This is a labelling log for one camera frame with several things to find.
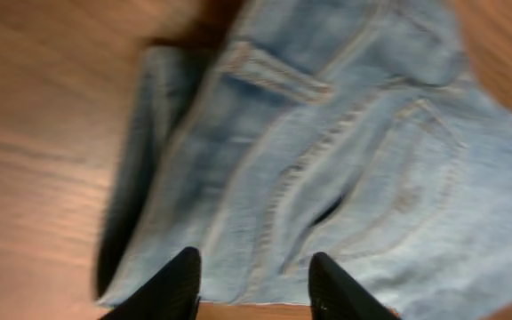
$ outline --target light blue denim garment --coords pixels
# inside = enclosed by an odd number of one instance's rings
[[[512,302],[512,113],[478,87],[444,1],[251,1],[183,101],[166,101],[187,115],[100,303],[188,245],[210,301],[308,303],[327,252],[404,319]]]

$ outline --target wooden floor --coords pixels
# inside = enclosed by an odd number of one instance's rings
[[[0,319],[92,319],[100,217],[152,39],[216,45],[240,0],[0,0]],[[512,107],[512,1],[459,0],[484,83]],[[308,319],[203,306],[200,319]]]

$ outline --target brown wooden surface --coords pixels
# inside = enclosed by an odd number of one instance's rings
[[[218,43],[240,0],[0,0],[0,319],[92,319],[101,211],[151,38]],[[459,0],[484,83],[512,107],[512,1]],[[203,306],[200,319],[308,319]]]

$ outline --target blue jeans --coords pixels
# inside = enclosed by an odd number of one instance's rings
[[[150,49],[100,303],[185,246],[209,301],[307,304],[321,251],[404,319],[512,302],[512,112],[444,3],[253,0],[214,59]]]

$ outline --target back pocket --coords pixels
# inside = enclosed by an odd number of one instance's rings
[[[376,125],[376,116],[371,118],[380,136],[374,147],[372,138],[366,144],[370,149],[339,144],[304,178],[293,204],[286,206],[299,208],[286,214],[310,219],[287,248],[285,273],[306,268],[315,252],[328,252],[338,261],[390,252],[448,205],[465,148],[461,136],[424,99],[396,110],[386,129]],[[346,140],[357,145],[354,140],[363,136],[357,130]],[[323,197],[323,210],[303,212],[314,206],[306,205],[306,199],[317,192],[332,198]]]

